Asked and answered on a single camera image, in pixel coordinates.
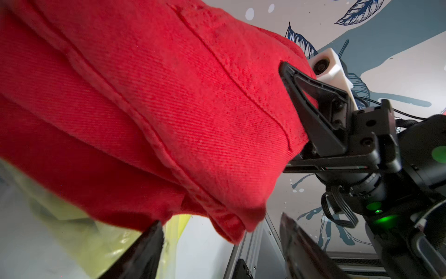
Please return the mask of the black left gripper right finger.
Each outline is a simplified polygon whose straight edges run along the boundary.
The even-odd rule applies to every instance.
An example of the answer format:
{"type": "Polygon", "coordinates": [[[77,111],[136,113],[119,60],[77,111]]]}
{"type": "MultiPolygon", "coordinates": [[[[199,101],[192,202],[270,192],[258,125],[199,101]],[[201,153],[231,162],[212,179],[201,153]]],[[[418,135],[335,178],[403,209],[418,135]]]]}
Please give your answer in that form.
{"type": "Polygon", "coordinates": [[[279,237],[288,279],[348,279],[348,275],[286,213],[279,237]]]}

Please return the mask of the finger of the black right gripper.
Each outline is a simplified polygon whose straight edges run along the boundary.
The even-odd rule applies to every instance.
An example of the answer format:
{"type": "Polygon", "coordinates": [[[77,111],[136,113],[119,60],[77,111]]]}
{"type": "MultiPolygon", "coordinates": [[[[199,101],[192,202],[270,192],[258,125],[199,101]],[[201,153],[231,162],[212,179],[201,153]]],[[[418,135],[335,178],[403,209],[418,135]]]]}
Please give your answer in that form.
{"type": "Polygon", "coordinates": [[[347,153],[348,93],[309,77],[287,62],[280,64],[279,75],[317,154],[333,157],[347,153]]]}

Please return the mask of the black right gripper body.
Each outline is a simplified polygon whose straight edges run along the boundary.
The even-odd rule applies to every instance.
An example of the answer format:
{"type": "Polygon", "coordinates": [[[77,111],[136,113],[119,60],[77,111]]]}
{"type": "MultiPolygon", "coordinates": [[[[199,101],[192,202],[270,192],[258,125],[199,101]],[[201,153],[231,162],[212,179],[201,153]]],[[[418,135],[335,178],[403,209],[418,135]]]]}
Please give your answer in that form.
{"type": "Polygon", "coordinates": [[[351,209],[380,209],[389,194],[385,175],[402,169],[390,101],[353,112],[347,129],[330,132],[320,143],[329,148],[338,135],[346,136],[345,153],[322,156],[308,144],[284,172],[314,173],[333,200],[351,209]]]}

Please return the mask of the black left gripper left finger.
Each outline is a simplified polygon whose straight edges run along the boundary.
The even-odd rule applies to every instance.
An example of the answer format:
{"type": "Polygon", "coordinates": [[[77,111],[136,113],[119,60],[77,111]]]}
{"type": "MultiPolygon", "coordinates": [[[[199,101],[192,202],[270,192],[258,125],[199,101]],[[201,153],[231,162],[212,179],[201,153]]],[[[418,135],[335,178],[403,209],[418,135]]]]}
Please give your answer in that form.
{"type": "Polygon", "coordinates": [[[156,221],[100,276],[100,279],[154,279],[163,244],[162,225],[156,221]]]}

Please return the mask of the neon yellow garment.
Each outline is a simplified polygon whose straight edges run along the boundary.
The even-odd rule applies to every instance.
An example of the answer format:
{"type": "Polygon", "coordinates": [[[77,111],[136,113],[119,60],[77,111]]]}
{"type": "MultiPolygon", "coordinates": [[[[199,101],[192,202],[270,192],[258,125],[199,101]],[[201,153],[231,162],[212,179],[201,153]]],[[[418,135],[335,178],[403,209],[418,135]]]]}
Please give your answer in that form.
{"type": "Polygon", "coordinates": [[[98,279],[141,236],[92,219],[1,161],[1,278],[98,279]]]}

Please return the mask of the red garment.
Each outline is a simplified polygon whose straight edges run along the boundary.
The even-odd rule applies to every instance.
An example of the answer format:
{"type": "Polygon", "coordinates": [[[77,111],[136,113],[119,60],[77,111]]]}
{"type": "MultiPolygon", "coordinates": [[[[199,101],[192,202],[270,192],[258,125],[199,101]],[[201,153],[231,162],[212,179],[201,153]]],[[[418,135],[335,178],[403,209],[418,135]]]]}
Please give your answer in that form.
{"type": "Polygon", "coordinates": [[[237,244],[308,141],[302,49],[202,1],[2,1],[1,158],[101,222],[237,244]]]}

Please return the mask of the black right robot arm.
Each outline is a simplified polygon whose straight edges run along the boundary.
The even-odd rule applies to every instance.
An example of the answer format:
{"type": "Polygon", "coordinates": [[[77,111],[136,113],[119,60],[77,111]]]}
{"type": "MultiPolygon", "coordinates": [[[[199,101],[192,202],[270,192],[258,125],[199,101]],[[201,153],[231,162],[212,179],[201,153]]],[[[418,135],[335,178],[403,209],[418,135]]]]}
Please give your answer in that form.
{"type": "Polygon", "coordinates": [[[390,277],[446,276],[446,117],[395,118],[389,100],[356,97],[287,62],[279,75],[309,141],[285,173],[313,173],[321,206],[340,227],[365,220],[390,277]]]}

